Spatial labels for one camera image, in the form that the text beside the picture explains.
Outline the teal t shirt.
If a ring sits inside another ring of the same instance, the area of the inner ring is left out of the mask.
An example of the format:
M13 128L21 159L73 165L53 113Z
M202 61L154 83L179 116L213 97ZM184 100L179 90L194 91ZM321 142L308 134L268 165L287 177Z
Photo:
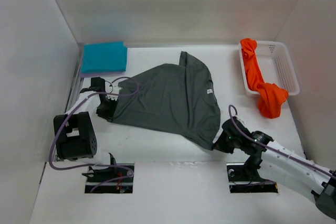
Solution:
M84 45L81 73L124 72L127 55L128 48L122 41Z

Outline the grey t shirt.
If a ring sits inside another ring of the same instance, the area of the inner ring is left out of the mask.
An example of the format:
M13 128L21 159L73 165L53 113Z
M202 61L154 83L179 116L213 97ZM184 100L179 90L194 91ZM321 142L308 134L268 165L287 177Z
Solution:
M177 65L165 63L119 82L113 123L179 134L210 150L220 127L220 108L208 67L181 52Z

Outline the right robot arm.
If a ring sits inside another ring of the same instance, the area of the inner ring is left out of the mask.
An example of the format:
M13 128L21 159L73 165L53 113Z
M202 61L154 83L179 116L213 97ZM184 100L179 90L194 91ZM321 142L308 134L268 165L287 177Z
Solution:
M261 131L250 132L237 117L224 122L213 148L249 156L244 175L281 184L309 199L326 216L335 219L335 171L315 164L280 145Z

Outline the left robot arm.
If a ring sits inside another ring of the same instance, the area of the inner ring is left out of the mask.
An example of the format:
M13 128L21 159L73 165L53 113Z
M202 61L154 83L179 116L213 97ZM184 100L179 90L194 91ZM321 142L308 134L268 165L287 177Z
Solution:
M110 182L118 175L116 160L112 154L98 147L91 120L93 115L108 122L113 120L118 102L106 94L106 84L101 77L91 78L90 87L80 91L70 111L54 117L54 132L61 130L56 141L56 155L61 161L80 160L92 165L103 164L99 173Z

